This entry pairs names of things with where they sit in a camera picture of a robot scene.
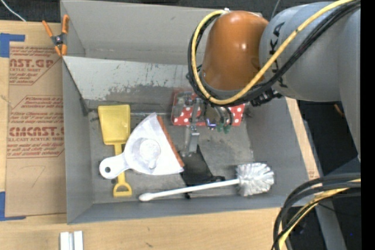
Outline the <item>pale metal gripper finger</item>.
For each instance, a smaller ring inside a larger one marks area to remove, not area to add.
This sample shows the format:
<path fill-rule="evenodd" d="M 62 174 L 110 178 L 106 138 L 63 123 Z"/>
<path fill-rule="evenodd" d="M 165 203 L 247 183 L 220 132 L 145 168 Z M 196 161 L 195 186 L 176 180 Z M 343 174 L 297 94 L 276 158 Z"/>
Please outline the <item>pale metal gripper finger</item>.
<path fill-rule="evenodd" d="M 193 101 L 192 114 L 190 117 L 191 124 L 197 124 L 200 116 L 200 106 L 202 100 L 200 98 L 195 98 Z"/>
<path fill-rule="evenodd" d="M 190 156 L 197 152 L 200 133 L 196 125 L 189 125 L 185 137 L 185 156 Z"/>

